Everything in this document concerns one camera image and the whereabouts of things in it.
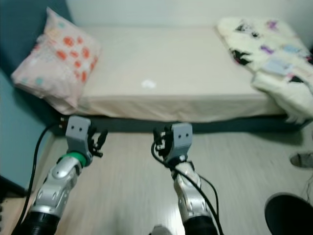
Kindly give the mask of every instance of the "blanket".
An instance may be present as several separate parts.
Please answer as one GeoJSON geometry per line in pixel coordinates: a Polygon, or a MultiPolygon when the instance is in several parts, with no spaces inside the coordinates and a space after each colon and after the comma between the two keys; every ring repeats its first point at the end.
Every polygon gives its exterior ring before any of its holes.
{"type": "Polygon", "coordinates": [[[313,118],[313,58],[288,24],[225,18],[217,30],[234,60],[254,73],[251,85],[272,96],[288,114],[287,121],[313,118]]]}

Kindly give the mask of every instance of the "wall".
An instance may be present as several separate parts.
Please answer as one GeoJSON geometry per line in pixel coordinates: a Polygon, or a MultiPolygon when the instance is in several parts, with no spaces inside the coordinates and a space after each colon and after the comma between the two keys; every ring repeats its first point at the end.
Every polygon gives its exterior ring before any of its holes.
{"type": "Polygon", "coordinates": [[[313,44],[313,0],[67,0],[78,25],[212,25],[226,16],[286,20],[313,44]]]}
{"type": "MultiPolygon", "coordinates": [[[[27,188],[37,139],[45,128],[0,70],[0,175],[27,188]]],[[[41,145],[40,153],[46,138],[41,145]]]]}

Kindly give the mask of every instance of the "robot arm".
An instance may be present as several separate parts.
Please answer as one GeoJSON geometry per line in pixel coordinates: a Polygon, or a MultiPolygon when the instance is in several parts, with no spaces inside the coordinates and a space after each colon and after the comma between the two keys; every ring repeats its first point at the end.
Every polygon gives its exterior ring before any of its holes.
{"type": "MultiPolygon", "coordinates": [[[[201,188],[201,179],[187,152],[192,143],[192,126],[188,123],[172,125],[159,134],[154,131],[156,150],[164,161],[187,175],[201,188]]],[[[197,189],[182,175],[172,171],[174,188],[178,196],[179,212],[186,235],[217,235],[211,211],[197,189]]]]}
{"type": "Polygon", "coordinates": [[[49,171],[39,189],[29,212],[14,235],[53,235],[57,230],[67,204],[70,191],[74,188],[82,168],[90,165],[92,157],[102,157],[99,152],[107,131],[94,143],[95,133],[89,119],[71,116],[68,120],[66,139],[67,153],[49,171]]]}

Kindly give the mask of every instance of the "white wall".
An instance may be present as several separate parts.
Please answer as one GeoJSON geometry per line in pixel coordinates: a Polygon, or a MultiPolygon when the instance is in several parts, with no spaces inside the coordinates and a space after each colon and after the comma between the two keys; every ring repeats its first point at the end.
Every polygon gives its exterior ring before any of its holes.
{"type": "Polygon", "coordinates": [[[313,44],[313,0],[67,0],[78,25],[212,25],[226,16],[286,20],[313,44]]]}

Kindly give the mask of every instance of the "bed frame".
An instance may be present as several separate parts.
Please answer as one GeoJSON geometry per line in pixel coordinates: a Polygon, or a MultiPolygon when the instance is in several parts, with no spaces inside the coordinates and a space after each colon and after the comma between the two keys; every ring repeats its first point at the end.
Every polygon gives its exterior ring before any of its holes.
{"type": "MultiPolygon", "coordinates": [[[[46,22],[46,8],[72,21],[66,0],[7,0],[1,3],[0,21],[0,67],[9,78],[12,72],[28,56],[42,34],[46,22]]],[[[55,111],[44,100],[16,89],[16,93],[27,101],[32,111],[46,125],[59,121],[66,116],[55,111]]],[[[108,129],[111,132],[152,132],[154,128],[163,128],[175,122],[87,116],[98,131],[108,129]]],[[[257,116],[236,118],[210,123],[193,123],[195,133],[209,132],[282,132],[298,131],[304,124],[285,123],[286,116],[257,116]]],[[[63,135],[58,129],[56,135],[63,135]]]]}

